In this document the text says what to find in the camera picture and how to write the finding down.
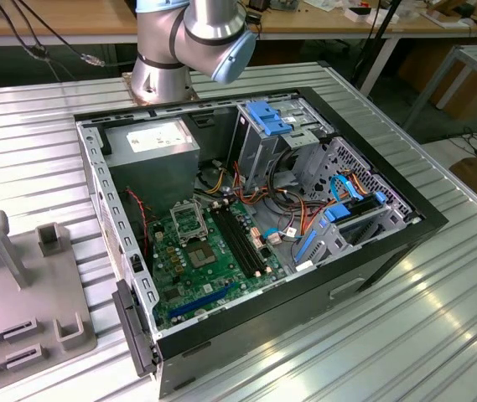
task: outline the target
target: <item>blue plastic latch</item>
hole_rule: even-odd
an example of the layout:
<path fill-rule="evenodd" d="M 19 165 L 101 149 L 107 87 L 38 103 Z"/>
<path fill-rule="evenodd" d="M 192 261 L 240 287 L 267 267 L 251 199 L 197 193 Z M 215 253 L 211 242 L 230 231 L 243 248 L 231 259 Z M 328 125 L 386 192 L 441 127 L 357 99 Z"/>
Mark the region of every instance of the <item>blue plastic latch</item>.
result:
<path fill-rule="evenodd" d="M 387 202 L 387 197 L 381 191 L 376 191 L 376 199 L 380 204 L 385 204 Z"/>
<path fill-rule="evenodd" d="M 247 110 L 255 121 L 264 129 L 267 136 L 278 136 L 292 131 L 292 126 L 279 117 L 277 111 L 266 102 L 249 102 Z"/>
<path fill-rule="evenodd" d="M 305 254 L 305 251 L 307 251 L 307 248 L 311 245 L 315 237 L 316 237 L 316 230 L 312 230 L 308 238 L 305 240 L 305 243 L 303 243 L 302 248 L 298 251 L 298 255 L 296 255 L 296 257 L 294 258 L 295 262 L 298 262 L 301 260 L 301 258 L 303 257 L 303 254 Z"/>
<path fill-rule="evenodd" d="M 327 208 L 324 215 L 329 219 L 329 222 L 335 222 L 337 219 L 350 215 L 350 211 L 343 204 L 339 204 Z"/>

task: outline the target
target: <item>chip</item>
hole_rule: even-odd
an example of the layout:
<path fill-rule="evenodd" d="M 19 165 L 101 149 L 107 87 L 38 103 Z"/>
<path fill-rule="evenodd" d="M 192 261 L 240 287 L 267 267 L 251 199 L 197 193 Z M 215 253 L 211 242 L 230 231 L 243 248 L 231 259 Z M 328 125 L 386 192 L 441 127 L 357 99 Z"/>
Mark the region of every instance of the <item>chip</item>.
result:
<path fill-rule="evenodd" d="M 168 302 L 179 296 L 180 292 L 179 289 L 177 289 L 176 287 L 163 292 L 163 297 L 165 297 L 165 300 L 167 300 Z"/>
<path fill-rule="evenodd" d="M 261 250 L 261 255 L 264 258 L 268 258 L 270 255 L 272 255 L 272 252 L 267 247 L 265 247 Z"/>
<path fill-rule="evenodd" d="M 186 246 L 189 260 L 194 268 L 200 268 L 215 262 L 215 254 L 206 241 L 196 241 Z"/>

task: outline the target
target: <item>ram slot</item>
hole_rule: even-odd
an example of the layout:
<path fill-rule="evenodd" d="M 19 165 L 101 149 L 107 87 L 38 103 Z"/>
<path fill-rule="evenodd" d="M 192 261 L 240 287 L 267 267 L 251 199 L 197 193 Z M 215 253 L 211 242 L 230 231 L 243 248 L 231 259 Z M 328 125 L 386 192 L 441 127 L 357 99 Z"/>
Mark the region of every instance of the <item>ram slot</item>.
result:
<path fill-rule="evenodd" d="M 219 209 L 211 211 L 210 214 L 244 275 L 247 278 L 252 278 L 255 276 L 255 272 L 263 272 L 262 260 L 231 211 Z"/>

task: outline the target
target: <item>aluminum workbench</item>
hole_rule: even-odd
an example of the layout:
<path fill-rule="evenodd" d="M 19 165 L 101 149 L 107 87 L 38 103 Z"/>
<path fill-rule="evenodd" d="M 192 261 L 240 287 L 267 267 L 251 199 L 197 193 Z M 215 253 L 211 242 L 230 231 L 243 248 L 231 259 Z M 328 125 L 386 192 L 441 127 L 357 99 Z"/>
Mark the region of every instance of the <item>aluminum workbench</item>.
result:
<path fill-rule="evenodd" d="M 465 80 L 469 75 L 469 72 L 476 71 L 477 72 L 477 46 L 454 46 L 450 52 L 448 52 L 447 56 L 443 63 L 438 67 L 436 72 L 433 74 L 430 81 L 427 83 L 426 87 L 424 88 L 423 92 L 419 95 L 417 100 L 412 106 L 412 109 L 409 111 L 407 115 L 406 121 L 402 124 L 404 130 L 407 130 L 411 124 L 418 118 L 419 113 L 426 105 L 426 102 L 430 99 L 433 92 L 439 87 L 439 84 L 445 78 L 447 73 L 453 68 L 454 63 L 457 61 L 461 61 L 465 64 L 464 71 L 456 78 L 455 82 L 448 88 L 447 92 L 449 94 L 445 94 L 449 99 L 454 92 L 459 88 L 461 82 L 459 82 L 460 78 Z M 438 108 L 443 109 L 446 103 L 440 101 L 438 103 Z"/>
<path fill-rule="evenodd" d="M 312 86 L 449 219 L 384 280 L 168 400 L 477 399 L 477 197 L 318 64 L 201 75 L 201 97 Z M 0 389 L 0 400 L 155 400 L 139 379 L 111 293 L 115 280 L 87 193 L 73 113 L 132 106 L 121 79 L 0 89 L 0 209 L 12 233 L 65 224 L 98 337 L 87 355 Z"/>

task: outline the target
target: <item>label sticker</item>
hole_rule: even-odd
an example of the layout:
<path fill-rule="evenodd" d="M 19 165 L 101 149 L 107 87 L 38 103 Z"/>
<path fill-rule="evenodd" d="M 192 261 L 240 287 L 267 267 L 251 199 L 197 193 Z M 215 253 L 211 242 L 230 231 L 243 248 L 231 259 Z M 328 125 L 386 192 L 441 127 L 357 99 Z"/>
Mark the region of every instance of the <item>label sticker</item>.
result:
<path fill-rule="evenodd" d="M 311 260 L 307 260 L 303 264 L 297 265 L 296 271 L 300 272 L 306 270 L 307 268 L 310 268 L 311 266 L 313 266 L 313 262 Z"/>
<path fill-rule="evenodd" d="M 161 126 L 148 128 L 147 130 L 129 132 L 127 140 L 135 153 L 172 147 L 188 142 L 186 136 L 174 122 L 164 123 Z"/>

